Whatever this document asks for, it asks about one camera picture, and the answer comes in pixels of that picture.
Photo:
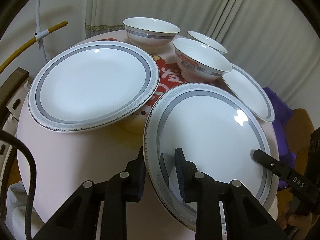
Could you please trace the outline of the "person's right hand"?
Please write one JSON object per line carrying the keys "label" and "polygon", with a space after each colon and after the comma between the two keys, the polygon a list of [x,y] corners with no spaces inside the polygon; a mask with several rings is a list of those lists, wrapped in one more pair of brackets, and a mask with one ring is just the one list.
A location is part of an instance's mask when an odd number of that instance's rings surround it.
{"label": "person's right hand", "polygon": [[290,210],[290,205],[290,202],[285,205],[283,212],[278,215],[276,222],[282,230],[285,230],[288,225],[297,227],[298,232],[293,239],[305,239],[311,228],[312,214],[310,213],[308,216],[290,215],[287,217],[286,215]]}

